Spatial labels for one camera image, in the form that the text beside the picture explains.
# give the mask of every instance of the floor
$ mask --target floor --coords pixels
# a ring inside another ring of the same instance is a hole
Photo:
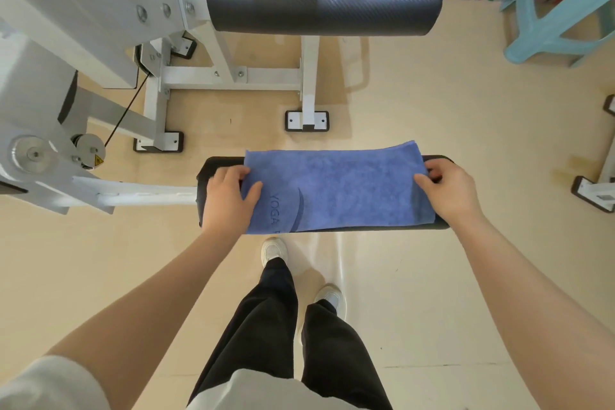
[[[248,66],[296,66],[293,37],[228,36]],[[373,149],[415,139],[472,173],[491,220],[536,266],[615,328],[614,218],[570,194],[595,177],[615,131],[615,45],[578,69],[505,61],[490,3],[447,1],[422,38],[324,38],[317,102],[327,134],[286,134],[296,93],[172,93],[168,128],[181,155],[136,155],[117,135],[98,174],[193,185],[205,159],[246,149]],[[203,49],[196,63],[206,64]],[[97,89],[86,78],[82,85]],[[130,91],[104,91],[127,103]],[[141,104],[135,105],[138,110]],[[103,138],[108,131],[92,127]],[[0,382],[154,273],[198,234],[192,206],[90,208],[57,216],[5,197],[0,206]],[[348,299],[348,322],[396,408],[535,409],[504,349],[452,231],[294,234],[300,308],[325,282]],[[257,282],[262,236],[244,236],[207,285],[136,408],[180,409],[240,299]],[[296,348],[296,372],[302,368]]]

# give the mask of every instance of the hand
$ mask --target hand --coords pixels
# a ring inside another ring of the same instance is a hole
[[[432,159],[425,166],[429,177],[417,174],[414,181],[451,227],[468,218],[484,217],[474,179],[464,169],[448,159]]]
[[[262,182],[255,183],[245,199],[242,199],[239,181],[248,173],[250,168],[245,166],[220,167],[209,179],[203,232],[225,234],[234,238],[245,234],[263,188]]]

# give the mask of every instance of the white shirt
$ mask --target white shirt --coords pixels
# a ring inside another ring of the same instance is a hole
[[[357,410],[324,398],[295,379],[239,369],[227,383],[198,394],[187,410]],[[103,388],[86,368],[63,357],[43,357],[0,387],[0,410],[111,410]]]

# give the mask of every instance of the foot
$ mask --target foot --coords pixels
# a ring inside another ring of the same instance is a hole
[[[261,247],[261,261],[263,267],[267,265],[273,258],[282,258],[288,264],[288,250],[286,244],[281,238],[272,237],[265,240]]]
[[[337,286],[333,284],[325,285],[320,291],[316,294],[316,298],[314,299],[314,303],[326,300],[328,301],[338,315],[338,318],[341,320],[346,320],[346,299],[344,298],[343,293]]]

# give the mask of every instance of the black pants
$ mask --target black pants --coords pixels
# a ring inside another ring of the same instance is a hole
[[[291,379],[297,303],[286,263],[272,259],[258,285],[239,304],[190,401],[200,392],[228,382],[238,369]],[[328,301],[307,307],[302,339],[305,366],[301,381],[309,389],[359,408],[391,409],[365,345]]]

